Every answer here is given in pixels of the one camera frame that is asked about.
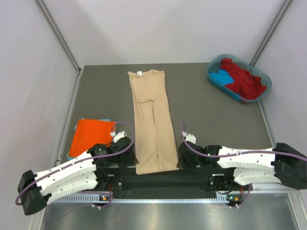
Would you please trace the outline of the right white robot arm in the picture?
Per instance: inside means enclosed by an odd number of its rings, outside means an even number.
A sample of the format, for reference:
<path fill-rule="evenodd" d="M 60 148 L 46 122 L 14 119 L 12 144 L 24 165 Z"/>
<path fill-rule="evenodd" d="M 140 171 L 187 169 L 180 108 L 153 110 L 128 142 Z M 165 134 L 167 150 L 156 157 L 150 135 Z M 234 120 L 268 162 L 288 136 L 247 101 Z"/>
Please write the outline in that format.
<path fill-rule="evenodd" d="M 234 190 L 249 184 L 277 183 L 297 190 L 307 187 L 307 158 L 285 143 L 268 149 L 232 149 L 220 145 L 197 146 L 189 141 L 178 149 L 179 168 L 202 167 L 217 175 L 217 189 Z"/>

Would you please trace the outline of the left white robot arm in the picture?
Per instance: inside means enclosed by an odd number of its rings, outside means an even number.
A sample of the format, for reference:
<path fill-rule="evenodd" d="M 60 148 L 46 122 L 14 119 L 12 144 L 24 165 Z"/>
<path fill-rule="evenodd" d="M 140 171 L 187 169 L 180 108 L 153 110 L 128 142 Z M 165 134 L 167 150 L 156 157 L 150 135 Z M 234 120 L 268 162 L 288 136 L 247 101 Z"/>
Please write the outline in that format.
<path fill-rule="evenodd" d="M 76 158 L 51 169 L 24 172 L 15 203 L 22 206 L 26 216 L 30 216 L 64 196 L 108 190 L 110 177 L 107 169 L 110 166 L 116 164 L 125 168 L 137 162 L 134 142 L 128 137 L 120 137 L 109 144 L 95 144 Z"/>

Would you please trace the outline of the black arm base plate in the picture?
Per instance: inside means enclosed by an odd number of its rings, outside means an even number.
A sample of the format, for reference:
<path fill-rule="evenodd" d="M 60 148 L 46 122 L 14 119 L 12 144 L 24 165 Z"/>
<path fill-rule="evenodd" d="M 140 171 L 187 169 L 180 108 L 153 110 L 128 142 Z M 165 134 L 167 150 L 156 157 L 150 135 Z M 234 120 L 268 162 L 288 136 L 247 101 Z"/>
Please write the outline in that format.
<path fill-rule="evenodd" d="M 133 167 L 105 168 L 104 172 L 109 177 L 112 190 L 125 191 L 132 188 L 184 188 L 196 186 L 205 191 L 232 190 L 246 191 L 246 185 L 239 185 L 227 175 L 227 170 L 206 169 L 204 167 L 184 168 L 176 171 L 157 172 L 137 175 Z"/>

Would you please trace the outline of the beige t shirt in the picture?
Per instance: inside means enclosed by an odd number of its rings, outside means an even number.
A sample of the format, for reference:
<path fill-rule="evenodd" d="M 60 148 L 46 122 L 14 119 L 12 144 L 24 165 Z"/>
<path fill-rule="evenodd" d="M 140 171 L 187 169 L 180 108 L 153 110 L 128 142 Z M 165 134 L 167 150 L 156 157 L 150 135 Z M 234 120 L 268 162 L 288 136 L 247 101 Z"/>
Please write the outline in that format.
<path fill-rule="evenodd" d="M 134 107 L 135 153 L 138 175 L 177 170 L 165 72 L 128 72 Z"/>

